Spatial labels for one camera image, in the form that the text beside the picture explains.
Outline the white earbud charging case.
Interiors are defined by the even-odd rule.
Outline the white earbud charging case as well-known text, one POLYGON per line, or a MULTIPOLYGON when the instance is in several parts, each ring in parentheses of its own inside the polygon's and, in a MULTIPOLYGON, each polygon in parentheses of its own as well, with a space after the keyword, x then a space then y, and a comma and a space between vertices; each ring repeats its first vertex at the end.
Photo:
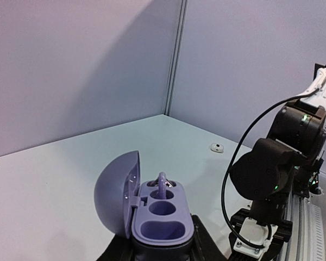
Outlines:
POLYGON ((224 147, 221 144, 218 143, 212 143, 210 145, 210 150, 216 153, 223 153, 224 152, 224 147))

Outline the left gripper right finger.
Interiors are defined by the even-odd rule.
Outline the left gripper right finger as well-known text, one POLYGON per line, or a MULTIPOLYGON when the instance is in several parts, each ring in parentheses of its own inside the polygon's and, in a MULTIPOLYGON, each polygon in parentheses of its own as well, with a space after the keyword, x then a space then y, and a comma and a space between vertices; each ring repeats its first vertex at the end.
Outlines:
POLYGON ((192 215, 194 225, 190 260, 194 261, 227 261, 211 235, 197 215, 192 215))

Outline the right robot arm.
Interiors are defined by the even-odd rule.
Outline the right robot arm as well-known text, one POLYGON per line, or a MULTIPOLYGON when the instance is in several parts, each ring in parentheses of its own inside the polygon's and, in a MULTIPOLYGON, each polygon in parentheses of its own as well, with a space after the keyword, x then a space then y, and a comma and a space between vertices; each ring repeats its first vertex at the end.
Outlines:
POLYGON ((316 65, 311 85, 273 108, 278 113, 267 136, 250 152, 234 154, 224 176, 252 202, 249 209, 225 217, 230 260, 274 260, 291 239, 293 223, 285 219, 289 197, 308 197, 310 181, 323 163, 326 66, 316 65))

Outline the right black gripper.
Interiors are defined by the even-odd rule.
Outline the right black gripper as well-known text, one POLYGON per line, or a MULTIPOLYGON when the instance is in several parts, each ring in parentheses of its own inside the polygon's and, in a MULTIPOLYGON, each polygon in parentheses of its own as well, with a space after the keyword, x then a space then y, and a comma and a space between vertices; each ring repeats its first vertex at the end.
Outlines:
POLYGON ((230 223, 240 236, 257 247, 249 246, 231 232, 229 260, 278 260, 284 243, 289 242, 292 235, 291 221, 262 226, 250 218, 249 210, 244 208, 230 218, 230 223))

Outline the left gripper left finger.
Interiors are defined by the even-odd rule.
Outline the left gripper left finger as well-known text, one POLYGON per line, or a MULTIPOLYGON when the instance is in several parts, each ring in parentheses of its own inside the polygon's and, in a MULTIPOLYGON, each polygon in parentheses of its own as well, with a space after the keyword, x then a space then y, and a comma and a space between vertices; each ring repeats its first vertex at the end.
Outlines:
POLYGON ((110 244, 96 261, 132 261, 134 259, 132 241, 119 235, 114 235, 110 244))

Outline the blue-grey earbud charging case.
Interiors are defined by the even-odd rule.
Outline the blue-grey earbud charging case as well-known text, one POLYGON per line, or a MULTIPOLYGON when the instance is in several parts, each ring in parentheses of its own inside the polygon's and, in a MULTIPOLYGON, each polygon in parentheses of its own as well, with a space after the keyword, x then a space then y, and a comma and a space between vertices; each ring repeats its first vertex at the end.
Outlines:
POLYGON ((97 179, 94 202, 101 223, 130 239, 134 260, 190 260, 194 225, 183 186, 174 197, 150 197, 156 188, 142 183, 140 154, 131 151, 110 162, 97 179))

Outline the right aluminium frame post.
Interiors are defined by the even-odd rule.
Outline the right aluminium frame post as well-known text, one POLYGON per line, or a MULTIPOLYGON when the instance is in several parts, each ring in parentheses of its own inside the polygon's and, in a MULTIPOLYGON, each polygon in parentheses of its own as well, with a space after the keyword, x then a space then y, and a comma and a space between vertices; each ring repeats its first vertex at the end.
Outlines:
POLYGON ((183 39, 187 5, 188 5, 187 0, 180 1, 178 20, 177 20, 177 26, 175 30, 175 37, 174 37, 173 52, 172 52, 172 57, 170 62, 168 79, 167 79, 166 99, 165 99, 164 110, 163 110, 163 114, 166 116, 170 116, 171 108, 172 108, 174 87, 175 87, 175 81, 176 81, 177 70, 178 70, 181 44, 183 39))

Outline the dark round earbud pair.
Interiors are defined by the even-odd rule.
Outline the dark round earbud pair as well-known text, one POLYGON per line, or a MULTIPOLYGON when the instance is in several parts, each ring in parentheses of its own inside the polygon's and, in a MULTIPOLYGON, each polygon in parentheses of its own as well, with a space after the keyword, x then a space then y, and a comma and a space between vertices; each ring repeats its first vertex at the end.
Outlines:
POLYGON ((155 180, 147 182, 148 187, 156 189, 150 193, 150 197, 157 200, 168 200, 174 197, 171 188, 176 186, 176 182, 167 178, 164 172, 160 172, 155 180))

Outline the front aluminium rail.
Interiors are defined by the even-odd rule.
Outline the front aluminium rail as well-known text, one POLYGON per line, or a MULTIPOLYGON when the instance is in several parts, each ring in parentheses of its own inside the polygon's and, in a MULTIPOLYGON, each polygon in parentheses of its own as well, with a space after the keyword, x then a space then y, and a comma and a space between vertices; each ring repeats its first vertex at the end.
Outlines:
POLYGON ((286 219, 293 223, 292 236, 279 260, 326 260, 326 188, 309 198, 291 195, 286 219))

